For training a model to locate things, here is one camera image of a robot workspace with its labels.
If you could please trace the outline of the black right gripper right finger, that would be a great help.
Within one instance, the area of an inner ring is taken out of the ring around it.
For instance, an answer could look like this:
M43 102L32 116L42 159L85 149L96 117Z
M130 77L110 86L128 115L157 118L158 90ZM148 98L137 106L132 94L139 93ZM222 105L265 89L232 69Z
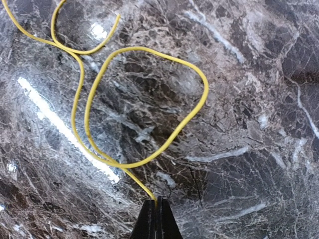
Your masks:
M157 239L183 239L169 202L164 197L158 197L156 222Z

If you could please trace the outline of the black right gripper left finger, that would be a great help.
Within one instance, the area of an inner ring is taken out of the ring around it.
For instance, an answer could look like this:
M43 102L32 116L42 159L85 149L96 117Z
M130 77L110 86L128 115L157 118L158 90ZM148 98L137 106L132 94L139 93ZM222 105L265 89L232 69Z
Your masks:
M155 201L145 200L129 239L154 239L156 230Z

